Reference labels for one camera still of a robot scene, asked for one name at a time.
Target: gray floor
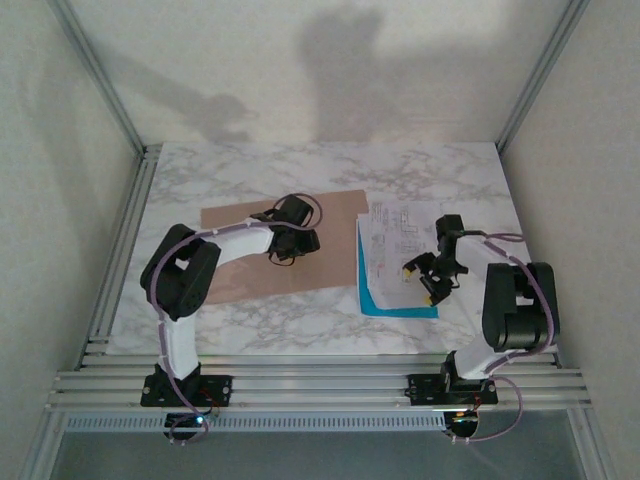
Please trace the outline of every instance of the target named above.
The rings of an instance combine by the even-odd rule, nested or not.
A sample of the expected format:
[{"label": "gray floor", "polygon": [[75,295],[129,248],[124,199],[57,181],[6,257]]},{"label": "gray floor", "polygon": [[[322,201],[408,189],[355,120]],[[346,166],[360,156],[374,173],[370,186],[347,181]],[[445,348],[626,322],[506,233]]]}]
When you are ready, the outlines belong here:
[{"label": "gray floor", "polygon": [[[484,414],[486,433],[513,412]],[[65,435],[53,479],[582,479],[564,412],[526,413],[506,436],[455,445],[439,432],[237,433],[186,447],[161,434]]]}]

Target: white wall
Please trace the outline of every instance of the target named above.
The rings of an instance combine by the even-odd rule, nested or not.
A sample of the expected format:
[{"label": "white wall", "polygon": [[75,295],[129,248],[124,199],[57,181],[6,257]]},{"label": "white wall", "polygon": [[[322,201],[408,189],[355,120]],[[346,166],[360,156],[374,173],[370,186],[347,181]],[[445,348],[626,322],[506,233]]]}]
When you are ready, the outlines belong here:
[{"label": "white wall", "polygon": [[133,153],[44,1],[0,15],[0,465],[88,328]]},{"label": "white wall", "polygon": [[640,452],[640,2],[592,0],[505,169],[621,479]]},{"label": "white wall", "polygon": [[72,0],[145,143],[493,141],[566,0]]}]

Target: blue folder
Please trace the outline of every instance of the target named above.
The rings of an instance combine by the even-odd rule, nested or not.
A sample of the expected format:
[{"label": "blue folder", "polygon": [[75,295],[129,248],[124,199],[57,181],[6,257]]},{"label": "blue folder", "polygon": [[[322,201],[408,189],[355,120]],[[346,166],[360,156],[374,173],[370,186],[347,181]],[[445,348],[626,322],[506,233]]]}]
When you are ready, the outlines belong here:
[{"label": "blue folder", "polygon": [[438,307],[382,309],[376,306],[367,287],[367,268],[364,262],[360,229],[358,229],[358,297],[360,310],[369,317],[438,318]]}]

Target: marble surface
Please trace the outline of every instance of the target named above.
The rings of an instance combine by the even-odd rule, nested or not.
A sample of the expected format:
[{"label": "marble surface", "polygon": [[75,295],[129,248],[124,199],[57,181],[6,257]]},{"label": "marble surface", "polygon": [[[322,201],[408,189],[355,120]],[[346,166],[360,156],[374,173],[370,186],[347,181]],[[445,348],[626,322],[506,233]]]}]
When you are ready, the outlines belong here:
[{"label": "marble surface", "polygon": [[[198,229],[200,210],[291,191],[364,189],[427,200],[460,213],[465,227],[519,232],[491,143],[304,146],[168,143],[160,156],[113,324],[108,354],[155,354],[157,317],[138,284],[167,229]],[[509,251],[528,259],[524,245]],[[200,354],[411,354],[460,348],[480,331],[483,282],[473,275],[438,319],[380,319],[359,313],[355,287],[205,305],[197,312]]]}]

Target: cardboard sheet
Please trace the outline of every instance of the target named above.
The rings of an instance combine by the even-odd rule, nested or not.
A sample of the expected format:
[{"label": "cardboard sheet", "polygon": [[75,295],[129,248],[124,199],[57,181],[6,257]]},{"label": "cardboard sheet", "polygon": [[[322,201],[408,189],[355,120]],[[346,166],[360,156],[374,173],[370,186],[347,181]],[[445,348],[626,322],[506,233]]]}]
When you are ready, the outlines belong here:
[{"label": "cardboard sheet", "polygon": [[[284,295],[356,284],[356,229],[358,214],[367,213],[364,190],[314,195],[324,210],[316,229],[320,250],[299,257],[291,267],[273,265],[267,255],[252,255],[221,265],[205,303],[226,303],[269,295]],[[268,210],[272,200],[201,211],[203,229],[229,225]]]}]

